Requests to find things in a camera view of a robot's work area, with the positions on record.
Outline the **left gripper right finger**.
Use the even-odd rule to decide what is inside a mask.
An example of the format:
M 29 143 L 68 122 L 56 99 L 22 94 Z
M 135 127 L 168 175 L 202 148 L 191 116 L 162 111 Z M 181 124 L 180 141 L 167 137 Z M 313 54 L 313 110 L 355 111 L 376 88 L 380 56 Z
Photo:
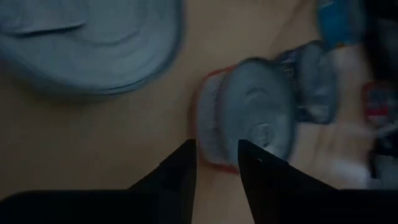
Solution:
M 248 140 L 238 142 L 238 163 L 255 224 L 310 224 L 316 200 L 336 192 Z

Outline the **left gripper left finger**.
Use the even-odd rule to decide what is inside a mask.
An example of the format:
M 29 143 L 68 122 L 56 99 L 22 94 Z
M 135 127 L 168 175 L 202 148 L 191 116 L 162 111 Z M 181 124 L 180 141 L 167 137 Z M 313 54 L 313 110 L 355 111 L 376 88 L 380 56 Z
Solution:
M 196 140 L 188 139 L 129 190 L 149 196 L 138 214 L 149 224 L 191 224 L 197 182 Z

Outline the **teal label seafood can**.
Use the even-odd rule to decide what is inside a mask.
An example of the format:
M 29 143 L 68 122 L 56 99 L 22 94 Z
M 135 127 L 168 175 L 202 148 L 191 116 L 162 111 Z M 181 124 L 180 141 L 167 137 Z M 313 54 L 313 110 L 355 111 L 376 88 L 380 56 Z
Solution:
M 53 93 L 112 95 L 175 59 L 184 0 L 0 0 L 0 69 Z

